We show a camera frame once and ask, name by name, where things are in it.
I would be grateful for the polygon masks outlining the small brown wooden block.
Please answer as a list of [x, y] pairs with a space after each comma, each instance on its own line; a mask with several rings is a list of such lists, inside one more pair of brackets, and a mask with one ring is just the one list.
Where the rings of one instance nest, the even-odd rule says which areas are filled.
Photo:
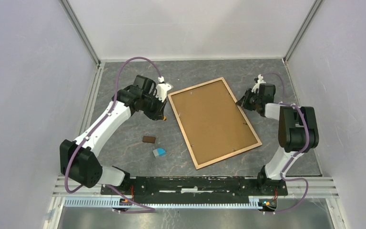
[[156, 137], [154, 137], [154, 136], [147, 136], [147, 135], [145, 135], [145, 136], [143, 136], [143, 137], [142, 137], [142, 142], [143, 142], [143, 143], [155, 144], [155, 142], [156, 142]]

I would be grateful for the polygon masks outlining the black picture frame with photo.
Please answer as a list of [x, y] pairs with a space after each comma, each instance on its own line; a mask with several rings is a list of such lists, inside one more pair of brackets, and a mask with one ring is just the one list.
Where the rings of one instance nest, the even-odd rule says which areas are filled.
[[168, 95], [196, 169], [263, 143], [223, 77]]

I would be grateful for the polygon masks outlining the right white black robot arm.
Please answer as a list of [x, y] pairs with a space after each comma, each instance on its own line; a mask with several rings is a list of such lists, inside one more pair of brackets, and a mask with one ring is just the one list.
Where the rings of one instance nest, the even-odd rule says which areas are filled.
[[277, 104], [274, 102], [275, 92], [275, 85], [258, 83], [255, 87], [247, 89], [236, 102], [236, 105], [246, 110], [256, 111], [262, 117], [278, 121], [279, 147], [257, 177], [256, 189], [263, 195], [270, 194], [275, 186], [283, 186], [288, 169], [319, 143], [314, 108]]

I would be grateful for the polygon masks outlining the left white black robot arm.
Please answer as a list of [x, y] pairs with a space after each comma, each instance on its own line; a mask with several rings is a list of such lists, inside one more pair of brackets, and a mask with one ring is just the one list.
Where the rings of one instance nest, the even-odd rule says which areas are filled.
[[165, 120], [167, 94], [173, 86], [161, 76], [158, 81], [137, 75], [134, 82], [117, 91], [94, 123], [74, 140], [60, 144], [60, 169], [81, 187], [112, 185], [118, 194], [131, 188], [127, 173], [117, 167], [102, 166], [98, 155], [115, 131], [134, 113], [142, 111], [149, 119]]

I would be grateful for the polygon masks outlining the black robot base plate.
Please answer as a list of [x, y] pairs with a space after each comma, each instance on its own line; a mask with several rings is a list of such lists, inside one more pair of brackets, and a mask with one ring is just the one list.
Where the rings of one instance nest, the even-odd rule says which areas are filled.
[[244, 204], [249, 197], [287, 196], [281, 187], [260, 186], [255, 177], [132, 177], [117, 187], [140, 204]]

